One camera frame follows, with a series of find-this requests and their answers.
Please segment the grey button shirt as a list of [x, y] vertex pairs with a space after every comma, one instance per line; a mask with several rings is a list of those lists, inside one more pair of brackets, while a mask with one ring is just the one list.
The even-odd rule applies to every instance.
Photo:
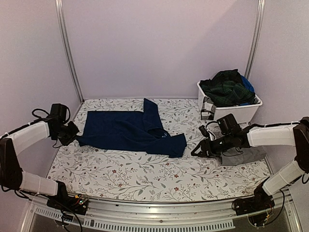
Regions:
[[249, 146], [247, 142], [247, 132], [249, 131], [248, 126], [242, 128], [236, 122], [230, 123], [224, 120], [218, 120], [217, 123], [222, 134], [221, 137], [231, 135], [241, 139], [240, 146], [223, 151], [220, 154], [215, 154], [217, 156], [216, 161], [218, 161], [220, 165], [237, 166], [240, 164], [256, 162], [265, 157], [266, 152], [263, 148]]

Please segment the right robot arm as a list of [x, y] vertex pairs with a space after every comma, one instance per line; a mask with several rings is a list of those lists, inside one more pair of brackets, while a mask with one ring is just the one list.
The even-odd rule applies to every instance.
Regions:
[[218, 120], [222, 137], [211, 140], [206, 137], [191, 152], [192, 156], [215, 158], [231, 148], [251, 148], [259, 146], [292, 146], [296, 149], [293, 161], [282, 167], [254, 190], [250, 207], [261, 210], [268, 203], [268, 196], [309, 172], [309, 119], [268, 125], [252, 124], [242, 129], [233, 114]]

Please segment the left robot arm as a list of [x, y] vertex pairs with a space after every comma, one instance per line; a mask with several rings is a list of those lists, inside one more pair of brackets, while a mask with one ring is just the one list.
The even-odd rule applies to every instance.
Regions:
[[44, 162], [51, 162], [49, 155], [54, 149], [68, 146], [77, 133], [77, 126], [70, 120], [67, 106], [54, 103], [49, 112], [36, 108], [35, 117], [0, 138], [0, 187], [4, 192], [25, 191], [35, 195], [52, 196], [62, 210], [72, 205], [66, 185], [42, 176], [47, 170]]

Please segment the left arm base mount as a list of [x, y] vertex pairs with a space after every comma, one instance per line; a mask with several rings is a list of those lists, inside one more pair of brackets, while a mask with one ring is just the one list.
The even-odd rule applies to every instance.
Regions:
[[78, 215], [86, 215], [89, 198], [82, 194], [70, 196], [67, 192], [66, 185], [60, 181], [56, 182], [57, 193], [55, 196], [47, 195], [47, 206]]

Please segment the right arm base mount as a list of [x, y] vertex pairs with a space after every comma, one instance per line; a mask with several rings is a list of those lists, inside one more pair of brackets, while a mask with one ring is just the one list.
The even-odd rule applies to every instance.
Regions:
[[272, 195], [267, 195], [261, 185], [254, 190], [252, 197], [238, 198], [232, 202], [232, 209], [237, 216], [270, 209], [274, 206]]

